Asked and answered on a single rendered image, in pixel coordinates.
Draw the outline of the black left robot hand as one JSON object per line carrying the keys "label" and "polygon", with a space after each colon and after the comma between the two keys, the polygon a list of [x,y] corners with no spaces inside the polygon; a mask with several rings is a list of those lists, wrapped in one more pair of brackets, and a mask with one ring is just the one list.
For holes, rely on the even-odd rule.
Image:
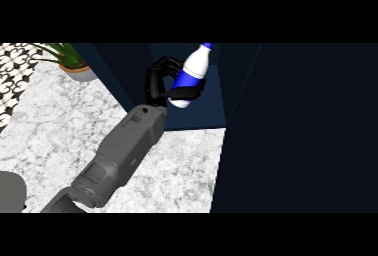
{"label": "black left robot hand", "polygon": [[[165,90],[164,77],[170,76],[176,84]],[[155,107],[171,103],[177,108],[186,108],[204,91],[207,79],[192,78],[183,72],[183,62],[171,56],[164,56],[148,68],[145,80],[146,104]]]}

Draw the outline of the white and blue water bottle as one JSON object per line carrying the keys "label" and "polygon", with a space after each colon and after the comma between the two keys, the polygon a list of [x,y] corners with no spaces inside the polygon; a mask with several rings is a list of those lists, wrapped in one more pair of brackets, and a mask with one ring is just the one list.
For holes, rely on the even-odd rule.
{"label": "white and blue water bottle", "polygon": [[198,49],[183,63],[171,89],[196,89],[199,87],[208,69],[211,49],[211,43],[199,44]]}

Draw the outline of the dark blue cabinet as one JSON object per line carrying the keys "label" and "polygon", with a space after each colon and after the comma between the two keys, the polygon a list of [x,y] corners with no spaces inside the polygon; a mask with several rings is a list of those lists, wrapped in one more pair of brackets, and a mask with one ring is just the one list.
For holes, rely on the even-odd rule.
{"label": "dark blue cabinet", "polygon": [[[146,102],[145,76],[164,56],[185,60],[198,43],[75,43],[84,61],[125,111]],[[185,109],[168,104],[165,130],[224,128],[250,76],[260,43],[216,43],[201,97]]]}

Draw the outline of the green plant in pale pot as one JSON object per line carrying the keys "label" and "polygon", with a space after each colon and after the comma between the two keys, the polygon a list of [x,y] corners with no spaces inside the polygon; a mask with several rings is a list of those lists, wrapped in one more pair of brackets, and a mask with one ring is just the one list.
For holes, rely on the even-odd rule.
{"label": "green plant in pale pot", "polygon": [[72,80],[90,82],[97,79],[94,71],[71,43],[31,43],[31,46],[53,56],[53,59],[43,58],[43,61],[56,63]]}

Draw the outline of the grey rounded block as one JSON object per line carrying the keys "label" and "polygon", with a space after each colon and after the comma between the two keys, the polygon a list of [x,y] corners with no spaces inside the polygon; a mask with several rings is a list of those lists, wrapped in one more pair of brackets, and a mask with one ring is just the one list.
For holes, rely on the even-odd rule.
{"label": "grey rounded block", "polygon": [[27,185],[22,177],[0,171],[0,213],[21,213],[25,209]]}

